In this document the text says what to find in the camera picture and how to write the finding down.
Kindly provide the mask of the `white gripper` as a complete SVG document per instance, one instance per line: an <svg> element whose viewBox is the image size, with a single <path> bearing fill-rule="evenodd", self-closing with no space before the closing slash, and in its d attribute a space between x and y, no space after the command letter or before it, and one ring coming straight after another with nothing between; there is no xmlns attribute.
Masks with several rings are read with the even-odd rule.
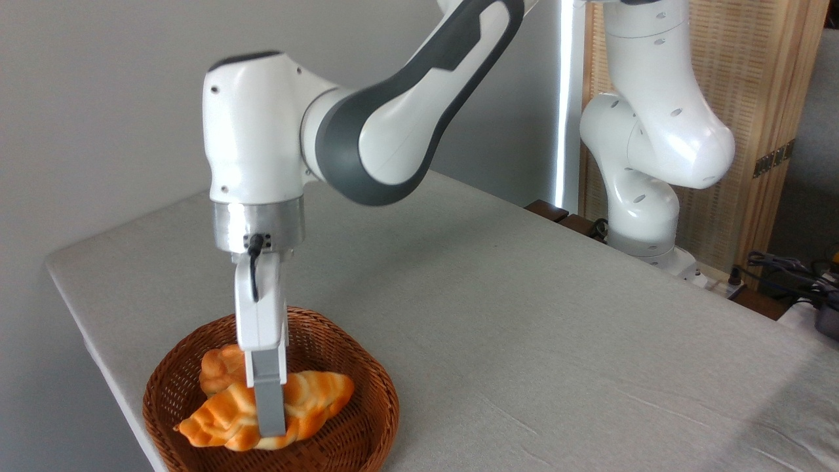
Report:
<svg viewBox="0 0 839 472"><path fill-rule="evenodd" d="M246 382L254 389L262 437L286 433L284 334L286 303L283 261L279 253L243 254L235 269L234 299L237 343L245 353Z"/></svg>

